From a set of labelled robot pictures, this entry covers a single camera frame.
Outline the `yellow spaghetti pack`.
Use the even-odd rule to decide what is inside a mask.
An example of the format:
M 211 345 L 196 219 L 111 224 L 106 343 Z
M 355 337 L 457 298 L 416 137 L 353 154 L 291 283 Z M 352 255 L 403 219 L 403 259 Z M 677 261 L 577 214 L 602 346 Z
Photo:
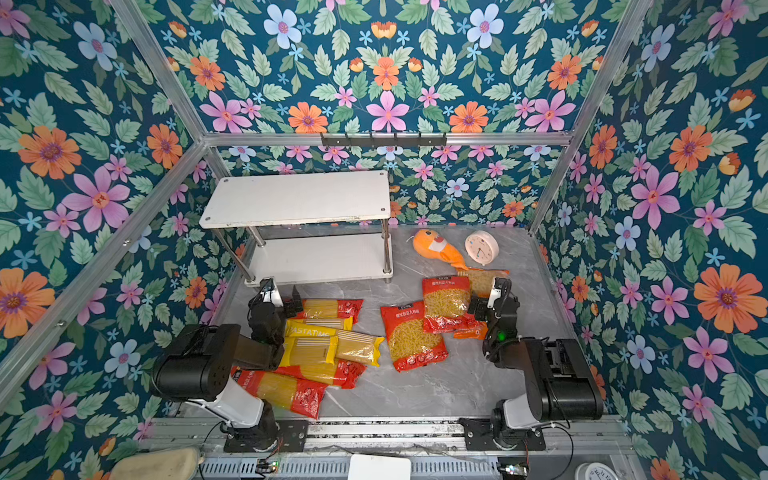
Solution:
M 288 337 L 279 367 L 333 364 L 338 344 L 336 336 Z
M 380 366 L 380 348 L 385 341 L 384 337 L 340 330 L 335 335 L 323 336 L 322 339 L 331 345 L 335 359 L 372 367 Z
M 351 331 L 354 321 L 349 318 L 291 319 L 286 323 L 286 337 L 332 337 Z

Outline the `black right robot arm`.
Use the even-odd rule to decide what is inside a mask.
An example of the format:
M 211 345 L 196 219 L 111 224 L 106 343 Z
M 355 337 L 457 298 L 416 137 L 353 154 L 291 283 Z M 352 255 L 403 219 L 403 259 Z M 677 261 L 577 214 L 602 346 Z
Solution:
M 508 278 L 496 277 L 486 300 L 474 300 L 487 332 L 482 353 L 495 367 L 523 375 L 524 393 L 497 402 L 488 420 L 465 426 L 471 449 L 486 445 L 502 450 L 543 448 L 543 430 L 596 421 L 604 401 L 590 367 L 574 339 L 521 336 L 520 301 Z

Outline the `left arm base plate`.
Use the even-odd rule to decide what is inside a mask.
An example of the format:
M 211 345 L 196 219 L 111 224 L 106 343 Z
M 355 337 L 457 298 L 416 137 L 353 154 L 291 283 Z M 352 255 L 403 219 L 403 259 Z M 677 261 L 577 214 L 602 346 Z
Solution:
M 225 453 L 297 453 L 304 450 L 309 422 L 269 421 L 251 428 L 228 428 Z

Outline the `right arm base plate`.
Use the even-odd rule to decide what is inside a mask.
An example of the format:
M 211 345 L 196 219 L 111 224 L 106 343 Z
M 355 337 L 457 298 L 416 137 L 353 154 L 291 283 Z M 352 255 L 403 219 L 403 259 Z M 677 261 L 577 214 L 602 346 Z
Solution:
M 469 451 L 544 451 L 546 443 L 541 430 L 513 430 L 490 418 L 462 417 L 464 441 Z

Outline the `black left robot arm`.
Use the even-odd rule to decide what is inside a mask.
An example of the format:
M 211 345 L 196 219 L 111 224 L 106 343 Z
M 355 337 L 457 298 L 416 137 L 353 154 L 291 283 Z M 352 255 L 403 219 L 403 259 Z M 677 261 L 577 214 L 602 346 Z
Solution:
M 278 301 L 277 288 L 266 289 L 270 285 L 269 279 L 263 281 L 249 303 L 250 335 L 243 335 L 238 324 L 187 326 L 153 367 L 152 394 L 218 417 L 228 436 L 226 452 L 266 452 L 285 439 L 269 402 L 232 378 L 236 368 L 274 372 L 286 358 L 286 323 L 303 311 L 302 298 L 294 290 Z

